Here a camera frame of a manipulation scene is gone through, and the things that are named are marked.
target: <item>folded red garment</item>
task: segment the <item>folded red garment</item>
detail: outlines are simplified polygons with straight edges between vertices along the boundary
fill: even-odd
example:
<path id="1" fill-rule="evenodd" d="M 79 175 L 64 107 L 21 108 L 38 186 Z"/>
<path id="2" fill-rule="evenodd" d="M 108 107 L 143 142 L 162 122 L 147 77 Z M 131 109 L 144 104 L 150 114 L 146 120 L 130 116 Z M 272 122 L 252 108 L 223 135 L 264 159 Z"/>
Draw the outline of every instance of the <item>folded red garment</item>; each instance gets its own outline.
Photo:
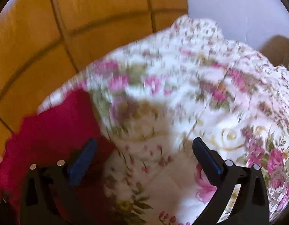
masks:
<path id="1" fill-rule="evenodd" d="M 35 163 L 45 167 L 54 165 L 60 159 L 66 160 L 89 138 L 95 138 L 98 145 L 90 171 L 100 171 L 115 147 L 101 136 L 89 94 L 83 90 L 70 92 L 61 105 L 24 118 L 19 133 L 13 134 L 6 143 L 5 155 L 0 163 L 1 198 L 8 194 L 10 204 L 18 212 L 22 184 L 30 165 Z M 96 184 L 95 187 L 96 190 L 91 190 L 92 194 L 103 193 L 102 185 Z"/>

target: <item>silver screw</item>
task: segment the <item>silver screw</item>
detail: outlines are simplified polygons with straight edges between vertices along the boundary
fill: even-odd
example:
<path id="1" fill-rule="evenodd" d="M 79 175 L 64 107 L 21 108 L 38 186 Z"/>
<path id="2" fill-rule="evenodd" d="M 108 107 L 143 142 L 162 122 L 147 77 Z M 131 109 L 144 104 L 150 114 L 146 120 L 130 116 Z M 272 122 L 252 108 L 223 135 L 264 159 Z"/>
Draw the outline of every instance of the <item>silver screw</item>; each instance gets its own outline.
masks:
<path id="1" fill-rule="evenodd" d="M 30 166 L 30 169 L 31 169 L 31 170 L 34 170 L 36 167 L 37 167 L 36 164 L 32 164 L 32 165 Z"/>
<path id="2" fill-rule="evenodd" d="M 259 170 L 259 169 L 260 169 L 260 166 L 259 166 L 258 164 L 254 164 L 254 165 L 253 165 L 253 168 L 254 168 L 255 170 Z"/>
<path id="3" fill-rule="evenodd" d="M 64 161 L 64 160 L 59 160 L 59 161 L 57 162 L 57 166 L 60 166 L 60 167 L 62 167 L 64 164 L 65 164 L 65 161 Z"/>
<path id="4" fill-rule="evenodd" d="M 231 161 L 231 160 L 226 160 L 225 161 L 225 164 L 228 166 L 228 167 L 231 167 L 231 166 L 233 166 L 233 162 Z"/>

